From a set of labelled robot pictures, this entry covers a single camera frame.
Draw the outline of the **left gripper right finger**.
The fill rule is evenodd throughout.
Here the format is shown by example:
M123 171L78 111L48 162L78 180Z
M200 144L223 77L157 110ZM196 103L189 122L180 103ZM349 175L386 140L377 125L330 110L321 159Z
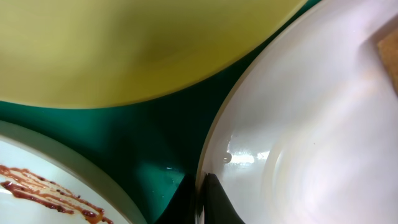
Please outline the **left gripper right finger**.
M215 174L207 174L203 185L205 224L244 224Z

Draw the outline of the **green yellow sponge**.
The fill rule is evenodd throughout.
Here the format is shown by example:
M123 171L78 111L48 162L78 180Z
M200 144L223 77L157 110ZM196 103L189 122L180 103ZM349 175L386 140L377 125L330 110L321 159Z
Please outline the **green yellow sponge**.
M398 31L388 34L377 43L378 52L391 79L395 93L398 92Z

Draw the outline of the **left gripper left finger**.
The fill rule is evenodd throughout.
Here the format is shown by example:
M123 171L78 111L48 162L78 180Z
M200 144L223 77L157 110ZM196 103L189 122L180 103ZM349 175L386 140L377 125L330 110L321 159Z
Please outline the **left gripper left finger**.
M195 191L194 176L185 175L155 224L195 224Z

